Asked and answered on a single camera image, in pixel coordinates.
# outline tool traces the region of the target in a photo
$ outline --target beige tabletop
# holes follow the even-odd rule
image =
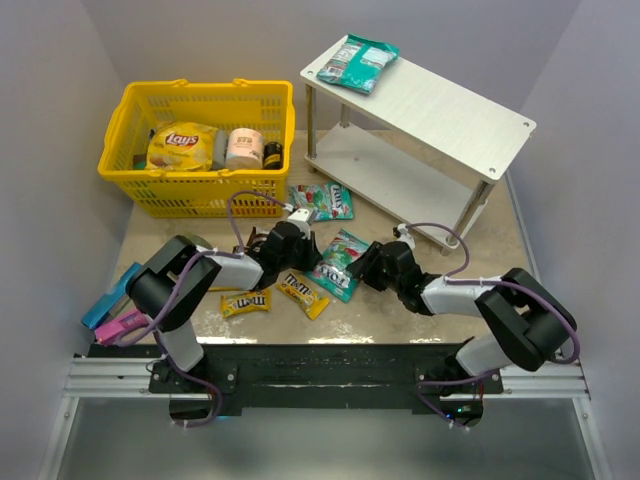
[[[443,171],[446,169],[447,175],[468,186],[475,183],[469,173],[452,170],[455,165],[448,165],[442,159],[430,161],[425,158],[428,151],[407,138],[388,131],[376,134],[425,163]],[[289,184],[327,182],[322,174],[307,171],[305,147],[306,134],[298,132],[293,143]],[[353,220],[313,225],[320,252],[340,228],[368,242],[393,240],[392,228],[399,223],[396,219],[356,195],[353,195],[353,203]],[[238,224],[246,239],[252,226],[270,229],[276,221],[274,218],[238,219]],[[422,218],[414,221],[429,221],[428,205],[424,205]],[[136,205],[120,251],[116,277],[122,275],[131,263],[147,261],[172,236],[184,233],[199,235],[223,251],[231,251],[237,243],[227,219],[156,219]],[[423,271],[444,273],[462,263],[461,249],[442,256],[436,244],[419,234],[414,237],[414,255]],[[468,233],[466,241],[472,258],[464,277],[502,275],[512,267],[527,267],[504,180],[497,184],[488,206]],[[311,321],[296,303],[274,287],[271,289],[271,312],[254,312],[227,319],[220,314],[221,293],[207,293],[192,318],[199,340],[204,343],[460,342],[487,331],[482,319],[413,314],[402,306],[394,292],[377,292],[366,285],[358,286],[347,304],[318,286],[316,290],[328,295],[331,302],[315,321]]]

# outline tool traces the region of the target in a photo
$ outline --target teal snack bag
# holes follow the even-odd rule
[[[294,185],[289,187],[289,201],[294,207],[315,208],[316,222],[353,218],[351,194],[337,182],[325,185]]]
[[[322,260],[305,275],[347,303],[358,286],[358,280],[347,272],[347,266],[366,252],[367,248],[368,243],[341,229],[322,254]]]
[[[398,58],[398,47],[349,34],[317,77],[327,83],[342,85],[369,95],[382,69]]]

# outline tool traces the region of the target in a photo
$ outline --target shelf leg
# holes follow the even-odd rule
[[[349,126],[349,119],[351,117],[351,108],[347,107],[344,103],[340,104],[340,126],[347,128]]]
[[[316,89],[310,85],[307,88],[307,159],[316,158]],[[309,172],[316,169],[308,164]]]
[[[462,232],[464,232],[465,228],[467,228],[467,225],[469,225],[469,222],[473,218],[473,215],[476,213],[478,207],[487,201],[487,197],[491,193],[491,190],[493,190],[493,187],[494,185],[487,183],[484,180],[478,182],[478,185],[476,185],[476,188],[471,194],[471,197],[469,197],[469,201],[462,210],[462,213],[460,214],[455,227],[453,227],[454,232],[456,232],[458,235],[462,235]],[[447,237],[447,245],[455,247],[457,243],[458,241],[453,235],[449,235]]]

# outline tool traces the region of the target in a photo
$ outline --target yellow basket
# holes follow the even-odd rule
[[[283,146],[280,170],[164,172],[133,170],[133,156],[146,153],[149,129],[162,121],[191,121],[223,128],[258,130]],[[107,134],[98,172],[115,182],[154,217],[222,217],[241,190],[285,201],[295,130],[293,86],[283,81],[233,83],[136,82],[127,86]],[[278,217],[281,208],[250,195],[234,200],[238,217]]]

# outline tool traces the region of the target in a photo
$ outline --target yellow lay's chip bag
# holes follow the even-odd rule
[[[329,299],[323,297],[293,273],[288,273],[285,279],[277,287],[282,293],[292,298],[304,310],[311,320],[318,318],[318,315],[329,305]]]
[[[194,122],[173,122],[158,127],[147,149],[146,170],[206,171],[213,165],[218,129]]]
[[[239,313],[268,312],[269,310],[271,310],[271,290],[222,295],[220,297],[222,318]]]

